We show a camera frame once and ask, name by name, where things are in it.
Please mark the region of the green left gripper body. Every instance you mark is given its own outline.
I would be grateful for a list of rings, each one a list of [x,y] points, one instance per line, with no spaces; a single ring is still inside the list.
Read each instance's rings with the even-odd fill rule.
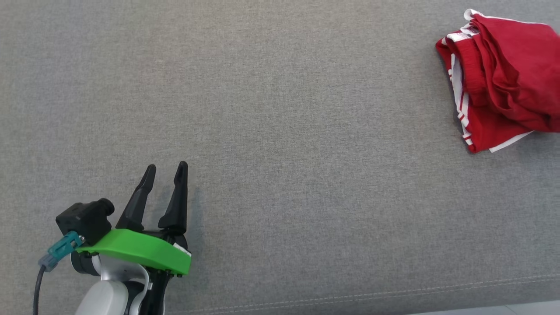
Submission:
[[[127,229],[114,229],[77,252],[100,276],[78,315],[164,315],[168,283],[187,275],[191,265],[191,253],[179,243]]]

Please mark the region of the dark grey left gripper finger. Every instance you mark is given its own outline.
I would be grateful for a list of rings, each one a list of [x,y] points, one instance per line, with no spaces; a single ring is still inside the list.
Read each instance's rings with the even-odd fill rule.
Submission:
[[[116,229],[128,229],[134,232],[144,231],[142,219],[149,193],[154,184],[157,168],[154,164],[148,165],[139,184],[134,189],[122,215],[118,219]]]
[[[181,161],[174,176],[174,190],[158,227],[174,235],[184,235],[187,228],[188,164]]]

